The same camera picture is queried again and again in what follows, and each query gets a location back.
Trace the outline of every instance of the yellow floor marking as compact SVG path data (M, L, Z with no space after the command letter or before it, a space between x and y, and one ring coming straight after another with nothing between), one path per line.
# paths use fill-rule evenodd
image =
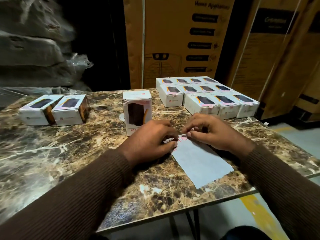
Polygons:
M240 200L254 217L258 228L267 234L269 238L272 240L288 240L281 227L254 195L241 197Z
M290 130L292 130L292 129L294 129L293 127L290 127L290 126L287 126L287 127L282 127L282 128L277 128L277 129L272 129L272 130L274 130L274 131L276 131L276 132L279 132L279 131L290 131Z

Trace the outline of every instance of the finger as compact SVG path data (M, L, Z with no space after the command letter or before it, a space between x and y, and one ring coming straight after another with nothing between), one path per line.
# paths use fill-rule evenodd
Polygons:
M179 137L179 133L172 127L164 126L161 130L161 139L165 137L173 138L175 141L177 141Z
M178 143L176 141L170 141L166 144L162 144L162 145L158 146L156 149L157 157L162 157L165 154L172 152L174 150L174 148L177 147L177 145L178 145Z
M165 125L172 127L170 120L154 120L157 125Z
M209 124L208 124L206 118L194 119L194 120L188 121L186 123L186 125L183 127L181 133L185 134L194 127L202 128L203 126L209 127Z
M213 135L191 130L187 133L187 137L205 144L211 144Z

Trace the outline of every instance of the large cardboard box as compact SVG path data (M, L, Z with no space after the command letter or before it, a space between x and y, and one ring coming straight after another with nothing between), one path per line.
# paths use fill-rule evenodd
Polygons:
M320 0L310 2L261 101L261 119L289 113L320 61Z
M254 0L226 85L260 101L308 0Z
M291 112L305 122L320 121L320 62L313 79L300 94Z
M154 88L157 77L214 77L234 0L123 2L131 89Z

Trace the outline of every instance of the grey floor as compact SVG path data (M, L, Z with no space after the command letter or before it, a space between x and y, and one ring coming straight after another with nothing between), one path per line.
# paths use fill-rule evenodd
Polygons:
M320 159L320 128L297 130L285 123L272 126L271 128ZM320 176L311 180L320 185ZM255 204L261 206L259 207L260 213L250 212L241 199L200 209L201 239L220 239L228 230L241 225L263 228L262 230L272 239L288 239L261 195L256 193L254 197L257 199L255 200ZM130 227L107 234L106 236L110 240L193 239L185 214L176 215L171 219L164 218L140 226Z

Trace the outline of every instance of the hand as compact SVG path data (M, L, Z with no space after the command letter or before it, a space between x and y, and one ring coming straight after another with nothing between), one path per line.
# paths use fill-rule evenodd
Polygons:
M189 138L206 143L218 150L229 151L237 157L246 157L255 144L233 129L218 116L195 113L182 129Z
M162 143L172 137L173 141ZM133 168L139 163L153 161L173 151L177 141L178 132L172 128L169 120L151 120L127 138L117 150L127 158Z

